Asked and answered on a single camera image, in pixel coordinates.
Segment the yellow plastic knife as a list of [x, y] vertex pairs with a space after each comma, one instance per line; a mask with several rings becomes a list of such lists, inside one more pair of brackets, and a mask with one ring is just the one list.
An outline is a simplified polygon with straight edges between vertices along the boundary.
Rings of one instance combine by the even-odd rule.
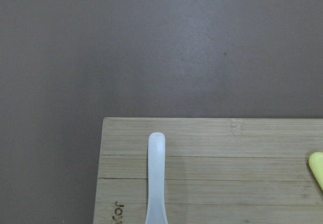
[[321, 190], [323, 189], [323, 153], [314, 152], [310, 155], [308, 159], [309, 167], [320, 186]]

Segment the bamboo cutting board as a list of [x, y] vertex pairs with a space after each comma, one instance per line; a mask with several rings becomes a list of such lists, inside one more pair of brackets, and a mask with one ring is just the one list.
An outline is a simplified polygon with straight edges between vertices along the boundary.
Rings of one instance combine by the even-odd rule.
[[322, 223], [321, 119], [105, 118], [94, 223], [144, 223], [148, 137], [166, 138], [169, 223]]

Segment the white ceramic spoon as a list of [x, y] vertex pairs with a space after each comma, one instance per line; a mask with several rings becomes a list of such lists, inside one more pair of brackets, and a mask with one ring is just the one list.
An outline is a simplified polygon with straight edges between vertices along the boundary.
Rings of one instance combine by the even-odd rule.
[[165, 208], [166, 139], [155, 132], [148, 140], [148, 202], [145, 223], [167, 223]]

